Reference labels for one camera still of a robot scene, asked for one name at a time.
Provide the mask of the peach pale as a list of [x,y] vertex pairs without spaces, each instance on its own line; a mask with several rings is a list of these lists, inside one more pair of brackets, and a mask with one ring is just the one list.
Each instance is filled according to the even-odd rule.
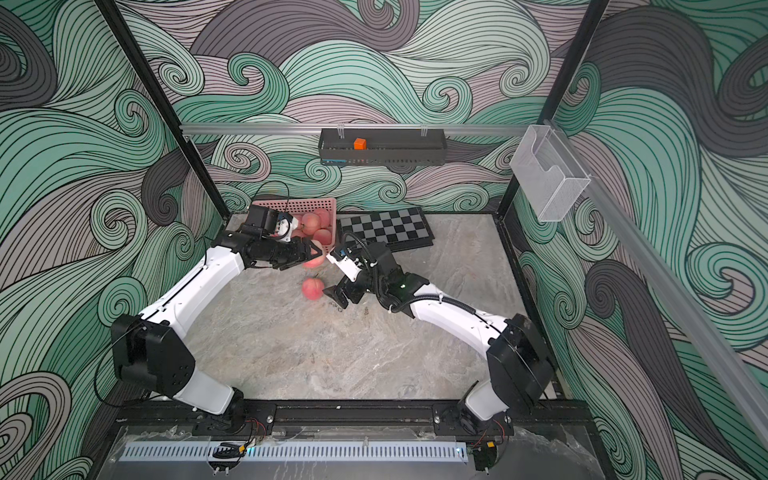
[[313,269],[321,266],[325,261],[325,251],[323,257],[308,257],[309,261],[303,264],[304,268]]

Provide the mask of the peach with leaf back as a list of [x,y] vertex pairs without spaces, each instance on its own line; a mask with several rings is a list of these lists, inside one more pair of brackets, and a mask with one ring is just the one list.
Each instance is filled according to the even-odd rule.
[[320,245],[329,246],[334,242],[334,236],[328,229],[318,229],[313,235],[312,239],[317,241]]

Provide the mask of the peach with leaf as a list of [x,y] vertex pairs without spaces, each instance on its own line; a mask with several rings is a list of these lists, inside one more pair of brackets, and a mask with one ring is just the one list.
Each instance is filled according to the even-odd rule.
[[317,230],[321,228],[321,218],[319,215],[313,212],[306,213],[302,216],[302,231],[307,236],[312,236]]
[[317,241],[320,245],[329,246],[334,242],[334,236],[328,229],[318,229],[313,235],[312,239]]

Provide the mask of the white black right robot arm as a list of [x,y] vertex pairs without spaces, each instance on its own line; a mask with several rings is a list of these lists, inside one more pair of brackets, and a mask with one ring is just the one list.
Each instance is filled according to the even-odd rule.
[[388,313],[436,326],[485,358],[488,379],[473,384],[453,410],[468,433],[498,424],[504,416],[528,415],[547,396],[556,362],[528,317],[491,314],[446,294],[428,279],[404,271],[382,243],[340,245],[326,258],[343,278],[324,294],[341,308],[370,293]]

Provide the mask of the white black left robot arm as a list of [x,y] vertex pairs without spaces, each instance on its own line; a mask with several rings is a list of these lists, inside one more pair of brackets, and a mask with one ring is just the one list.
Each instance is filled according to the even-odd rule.
[[118,380],[212,415],[236,403],[236,389],[203,372],[185,343],[192,325],[220,291],[247,269],[286,269],[320,258],[321,247],[299,238],[299,213],[252,204],[236,230],[223,230],[191,270],[159,299],[111,325]]

